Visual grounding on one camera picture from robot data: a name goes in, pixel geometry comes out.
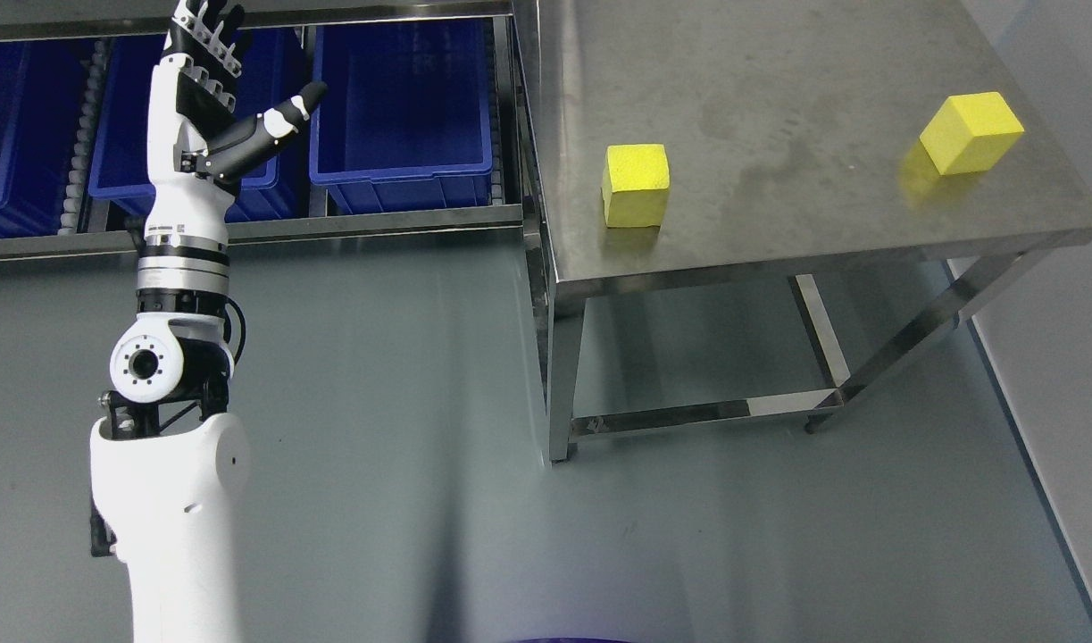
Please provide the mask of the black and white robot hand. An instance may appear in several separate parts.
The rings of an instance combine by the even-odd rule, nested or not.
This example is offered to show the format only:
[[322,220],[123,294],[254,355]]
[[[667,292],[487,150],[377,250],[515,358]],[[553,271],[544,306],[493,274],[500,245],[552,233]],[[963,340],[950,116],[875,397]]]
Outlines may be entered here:
[[308,131],[325,82],[259,114],[236,114],[252,36],[242,5],[179,1],[151,70],[146,170],[154,188],[145,235],[227,245],[227,214],[244,177]]

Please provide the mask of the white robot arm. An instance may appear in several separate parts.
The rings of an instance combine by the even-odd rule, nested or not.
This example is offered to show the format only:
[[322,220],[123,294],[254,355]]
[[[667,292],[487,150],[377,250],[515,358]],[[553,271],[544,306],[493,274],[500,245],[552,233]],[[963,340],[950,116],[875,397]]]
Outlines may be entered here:
[[90,436],[94,552],[129,575],[135,642],[240,642],[236,503],[242,422],[227,410],[223,225],[151,223],[138,252],[138,312],[112,347],[112,389]]

